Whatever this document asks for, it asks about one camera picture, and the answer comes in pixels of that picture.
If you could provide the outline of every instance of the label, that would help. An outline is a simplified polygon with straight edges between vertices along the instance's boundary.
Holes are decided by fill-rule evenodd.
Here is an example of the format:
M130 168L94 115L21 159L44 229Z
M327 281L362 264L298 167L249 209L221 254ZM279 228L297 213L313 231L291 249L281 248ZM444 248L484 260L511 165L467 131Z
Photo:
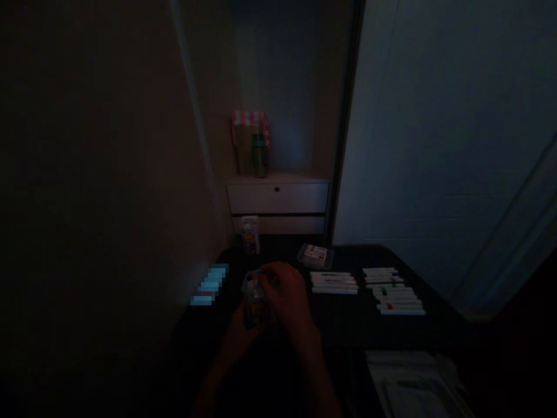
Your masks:
M309 258L315 258L316 260L325 261L327 249L316 246L308 246L304 255Z
M265 302L252 303L251 313L254 325L259 325L269 317L269 307Z

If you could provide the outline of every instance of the white marker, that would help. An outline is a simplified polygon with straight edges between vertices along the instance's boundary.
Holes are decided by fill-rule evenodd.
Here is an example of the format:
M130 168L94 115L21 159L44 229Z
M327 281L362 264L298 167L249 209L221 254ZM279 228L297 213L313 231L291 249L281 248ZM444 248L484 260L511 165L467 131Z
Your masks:
M380 286L380 288L372 287L371 291L373 293L408 293L414 291L411 287L390 287L390 284L375 284L373 286Z
M398 276L398 273L394 272L364 272L367 277L391 277Z
M400 289L402 287L406 287L402 283L387 283L387 284L367 284L366 288L368 289Z
M380 311L381 315L425 315L425 311L404 311L400 309L393 309L387 311Z
M358 289L357 284L338 284L338 283L314 283L313 288L322 287L322 288L329 288L329 289Z
M391 276L388 278L375 278L375 277L366 277L366 283L371 284L379 284L379 283L404 283L404 280L400 277Z
M358 294L358 291L352 289L324 289L322 287L314 287L312 288L312 293Z
M423 309L419 299L410 301L382 300L377 304L377 309Z
M351 273L342 273L342 272L309 272L311 277L318 276L318 277L350 277Z
M405 301L415 301L415 300L419 300L418 297L415 294L412 295L388 295L388 296L383 296L383 295L373 295L373 297L378 300L379 302L405 302Z
M313 283L344 283L344 284L357 284L356 279L352 277L335 277L335 278L312 278Z

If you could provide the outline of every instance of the drawer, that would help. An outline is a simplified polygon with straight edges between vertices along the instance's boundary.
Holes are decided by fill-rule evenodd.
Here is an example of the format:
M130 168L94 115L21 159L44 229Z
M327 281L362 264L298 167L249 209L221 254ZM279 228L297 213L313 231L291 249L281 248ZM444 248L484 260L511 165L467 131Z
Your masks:
M232 214L325 213L328 183L229 184Z
M234 233L242 234L242 217L233 217ZM259 217L259 234L322 234L325 217Z

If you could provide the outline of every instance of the bottle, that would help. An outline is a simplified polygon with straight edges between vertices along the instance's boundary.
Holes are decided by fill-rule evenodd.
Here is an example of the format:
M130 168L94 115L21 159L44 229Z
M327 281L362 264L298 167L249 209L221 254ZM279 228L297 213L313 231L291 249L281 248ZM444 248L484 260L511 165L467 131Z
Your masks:
M252 135L251 141L251 158L255 167L255 176L258 178L267 177L269 150L265 145L265 136L261 134Z
M242 217L242 240L246 255L259 254L258 217Z

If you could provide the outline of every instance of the white wall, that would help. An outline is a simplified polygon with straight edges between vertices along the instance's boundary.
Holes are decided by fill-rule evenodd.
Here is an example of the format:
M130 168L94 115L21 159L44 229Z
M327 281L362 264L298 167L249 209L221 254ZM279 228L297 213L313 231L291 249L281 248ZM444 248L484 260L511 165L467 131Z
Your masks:
M176 1L192 69L226 242L233 235L226 181L237 174L230 131L233 110L242 108L234 26L227 0Z
M352 1L232 3L242 106L267 112L272 169L332 175L351 12Z
M554 8L368 1L334 244L449 297L556 129Z
M168 3L12 8L3 391L104 413L223 249L196 104Z

